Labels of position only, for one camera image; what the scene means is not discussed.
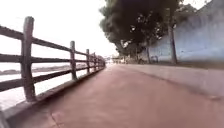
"ground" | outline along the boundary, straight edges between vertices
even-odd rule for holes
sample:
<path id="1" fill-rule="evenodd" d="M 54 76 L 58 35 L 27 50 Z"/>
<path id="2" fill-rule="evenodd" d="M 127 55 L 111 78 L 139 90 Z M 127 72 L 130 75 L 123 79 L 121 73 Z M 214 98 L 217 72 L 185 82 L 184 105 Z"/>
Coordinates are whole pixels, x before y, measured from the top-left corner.
<path id="1" fill-rule="evenodd" d="M 165 80 L 112 66 L 16 128 L 223 128 L 224 104 Z"/>

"concrete railing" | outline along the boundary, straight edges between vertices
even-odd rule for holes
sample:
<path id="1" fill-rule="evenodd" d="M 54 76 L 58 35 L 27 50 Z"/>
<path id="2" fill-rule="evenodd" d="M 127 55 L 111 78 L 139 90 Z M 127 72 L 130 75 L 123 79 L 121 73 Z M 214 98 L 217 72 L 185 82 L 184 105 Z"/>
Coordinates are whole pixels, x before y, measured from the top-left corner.
<path id="1" fill-rule="evenodd" d="M 25 19 L 23 33 L 0 26 L 0 35 L 21 40 L 22 45 L 20 56 L 0 54 L 0 62 L 20 63 L 21 77 L 22 77 L 22 79 L 0 82 L 0 92 L 13 88 L 24 87 L 26 100 L 28 102 L 34 102 L 36 101 L 36 94 L 34 87 L 35 83 L 45 81 L 61 75 L 65 75 L 68 73 L 72 73 L 72 78 L 76 80 L 77 79 L 76 71 L 87 70 L 87 73 L 90 73 L 90 68 L 94 68 L 94 71 L 97 71 L 97 68 L 100 69 L 105 66 L 104 60 L 96 57 L 95 53 L 90 54 L 89 49 L 86 50 L 86 53 L 76 51 L 74 41 L 71 41 L 71 48 L 67 48 L 33 37 L 33 26 L 34 26 L 34 18 L 32 17 L 27 17 Z M 49 48 L 70 52 L 70 59 L 32 57 L 31 56 L 32 44 L 37 44 Z M 75 59 L 76 54 L 86 56 L 86 60 Z M 41 75 L 37 77 L 32 76 L 31 66 L 33 63 L 64 63 L 64 62 L 69 62 L 71 65 L 71 69 L 47 75 Z M 77 62 L 85 63 L 87 66 L 83 68 L 76 68 Z"/>

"water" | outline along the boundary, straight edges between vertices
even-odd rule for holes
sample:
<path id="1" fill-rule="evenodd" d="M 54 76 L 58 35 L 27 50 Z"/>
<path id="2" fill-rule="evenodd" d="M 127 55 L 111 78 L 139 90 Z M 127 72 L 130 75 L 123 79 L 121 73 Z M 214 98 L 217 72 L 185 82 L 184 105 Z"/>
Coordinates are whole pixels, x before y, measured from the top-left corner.
<path id="1" fill-rule="evenodd" d="M 53 73 L 53 72 L 33 73 L 33 76 L 39 76 L 39 75 L 50 74 L 50 73 Z M 86 74 L 86 70 L 77 72 L 78 77 L 85 74 Z M 19 79 L 19 78 L 21 78 L 20 74 L 4 75 L 4 76 L 0 76 L 0 82 L 6 81 L 6 80 L 12 80 L 12 79 Z M 36 94 L 39 95 L 69 80 L 71 80 L 71 74 L 63 75 L 60 77 L 56 77 L 50 80 L 37 83 L 35 84 Z M 2 110 L 6 110 L 10 107 L 13 107 L 24 100 L 25 100 L 25 95 L 24 95 L 24 91 L 22 87 L 0 92 L 0 108 L 2 108 Z"/>

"sky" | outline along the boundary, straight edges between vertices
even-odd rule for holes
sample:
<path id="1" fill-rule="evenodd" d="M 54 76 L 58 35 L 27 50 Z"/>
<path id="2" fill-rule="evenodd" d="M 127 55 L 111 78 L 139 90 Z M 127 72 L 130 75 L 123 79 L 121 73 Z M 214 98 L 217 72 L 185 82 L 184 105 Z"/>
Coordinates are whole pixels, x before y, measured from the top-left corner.
<path id="1" fill-rule="evenodd" d="M 99 8 L 104 0 L 0 0 L 0 25 L 22 32 L 26 16 L 35 19 L 33 36 L 59 45 L 70 47 L 76 42 L 76 49 L 98 55 L 117 54 L 115 46 L 109 43 L 99 27 L 103 16 Z M 185 0 L 197 9 L 204 5 L 202 0 Z M 21 43 L 18 40 L 0 36 L 0 53 L 19 55 Z M 32 56 L 69 58 L 68 52 L 32 45 Z M 19 64 L 0 63 L 0 70 L 19 69 Z"/>

